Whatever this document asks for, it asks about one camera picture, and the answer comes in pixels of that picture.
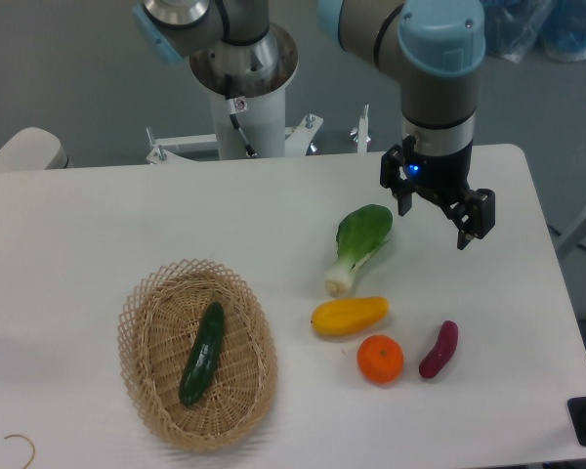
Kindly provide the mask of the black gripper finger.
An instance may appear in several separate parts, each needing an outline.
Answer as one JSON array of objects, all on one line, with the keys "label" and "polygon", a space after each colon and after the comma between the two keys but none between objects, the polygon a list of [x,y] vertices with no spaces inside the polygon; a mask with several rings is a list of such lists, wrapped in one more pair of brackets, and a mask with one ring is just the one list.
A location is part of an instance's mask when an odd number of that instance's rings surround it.
[{"label": "black gripper finger", "polygon": [[399,216],[405,216],[412,207],[414,184],[406,175],[407,158],[414,152],[416,138],[408,135],[401,144],[389,148],[381,158],[380,185],[391,191],[398,204]]},{"label": "black gripper finger", "polygon": [[495,192],[466,189],[456,202],[444,209],[445,216],[458,230],[456,246],[464,250],[474,239],[483,239],[495,226]]}]

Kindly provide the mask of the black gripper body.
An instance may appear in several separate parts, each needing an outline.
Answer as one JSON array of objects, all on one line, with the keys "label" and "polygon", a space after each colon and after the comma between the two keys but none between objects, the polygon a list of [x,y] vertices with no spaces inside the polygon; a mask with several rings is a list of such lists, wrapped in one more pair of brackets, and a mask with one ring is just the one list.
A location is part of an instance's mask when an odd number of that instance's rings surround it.
[{"label": "black gripper body", "polygon": [[473,136],[473,122],[442,129],[405,122],[405,173],[421,196],[446,205],[465,199],[470,190],[467,179]]}]

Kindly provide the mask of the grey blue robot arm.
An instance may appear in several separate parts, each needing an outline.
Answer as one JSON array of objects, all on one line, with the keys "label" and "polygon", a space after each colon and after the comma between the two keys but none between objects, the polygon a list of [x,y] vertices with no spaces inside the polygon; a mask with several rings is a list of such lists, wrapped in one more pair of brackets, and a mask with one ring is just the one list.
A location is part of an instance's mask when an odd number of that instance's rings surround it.
[{"label": "grey blue robot arm", "polygon": [[[210,93],[221,158],[285,154],[283,92],[298,52],[267,2],[140,1],[133,15],[158,57],[188,62]],[[481,3],[321,1],[317,20],[344,51],[398,83],[401,137],[383,156],[380,183],[399,213],[420,196],[455,225],[459,248],[485,237],[494,194],[467,181],[485,53]]]}]

